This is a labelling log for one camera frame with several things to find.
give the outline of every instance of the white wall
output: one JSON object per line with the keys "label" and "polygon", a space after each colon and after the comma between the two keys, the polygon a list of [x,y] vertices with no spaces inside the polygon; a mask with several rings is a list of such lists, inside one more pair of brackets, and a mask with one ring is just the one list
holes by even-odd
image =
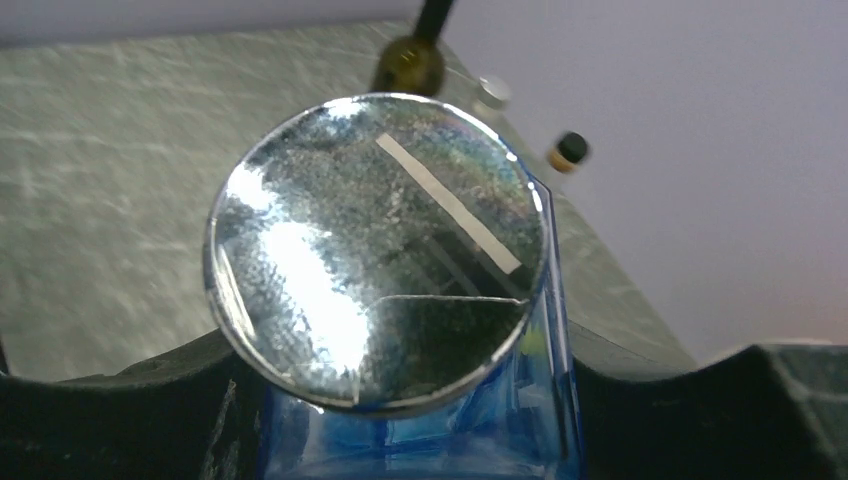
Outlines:
{"label": "white wall", "polygon": [[447,41],[515,92],[566,194],[697,360],[848,342],[848,2],[459,0]]}
{"label": "white wall", "polygon": [[410,18],[422,0],[0,0],[0,47]]}

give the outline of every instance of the white strip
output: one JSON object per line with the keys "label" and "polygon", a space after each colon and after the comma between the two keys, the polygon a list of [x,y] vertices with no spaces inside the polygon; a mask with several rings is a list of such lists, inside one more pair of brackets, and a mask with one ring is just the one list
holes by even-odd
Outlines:
{"label": "white strip", "polygon": [[521,266],[521,262],[495,237],[491,230],[472,215],[465,208],[465,205],[427,170],[427,167],[407,152],[394,138],[388,133],[384,133],[377,138],[377,145],[397,160],[412,179],[418,182],[418,185],[421,185],[421,188],[433,197],[433,200],[448,212],[448,215],[456,220],[456,223],[465,230],[465,233],[474,240],[474,243],[491,257],[498,268],[506,274],[510,274]]}

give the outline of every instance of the dark object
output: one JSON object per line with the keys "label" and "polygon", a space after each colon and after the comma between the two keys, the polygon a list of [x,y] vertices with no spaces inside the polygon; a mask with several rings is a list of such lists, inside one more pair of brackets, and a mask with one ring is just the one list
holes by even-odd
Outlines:
{"label": "dark object", "polygon": [[445,59],[438,48],[452,0],[427,0],[411,36],[389,43],[380,55],[372,92],[405,92],[432,97],[445,77]]}
{"label": "dark object", "polygon": [[[751,347],[664,379],[605,344],[575,370],[594,478],[848,478],[848,349]],[[114,377],[0,377],[0,471],[18,480],[251,479],[265,384],[219,332]]]}
{"label": "dark object", "polygon": [[579,165],[589,154],[589,144],[576,132],[567,132],[557,142],[557,151],[568,162]]}

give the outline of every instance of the blue container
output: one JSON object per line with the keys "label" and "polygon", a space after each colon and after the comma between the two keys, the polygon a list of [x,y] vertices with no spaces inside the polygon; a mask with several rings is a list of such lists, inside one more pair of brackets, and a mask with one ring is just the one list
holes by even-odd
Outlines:
{"label": "blue container", "polygon": [[550,192],[455,107],[307,110],[236,166],[204,274],[271,383],[259,478],[578,479]]}

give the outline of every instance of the countertop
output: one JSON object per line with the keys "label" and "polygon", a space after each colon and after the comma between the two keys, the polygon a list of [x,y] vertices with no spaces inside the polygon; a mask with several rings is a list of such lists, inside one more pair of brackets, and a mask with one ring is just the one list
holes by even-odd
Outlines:
{"label": "countertop", "polygon": [[[204,222],[221,182],[265,132],[366,91],[405,22],[0,51],[0,335],[11,372],[111,374],[215,328]],[[474,79],[448,48],[440,98]],[[557,177],[493,125],[546,183]],[[563,197],[556,220],[575,355],[612,342],[670,371],[674,335]]]}

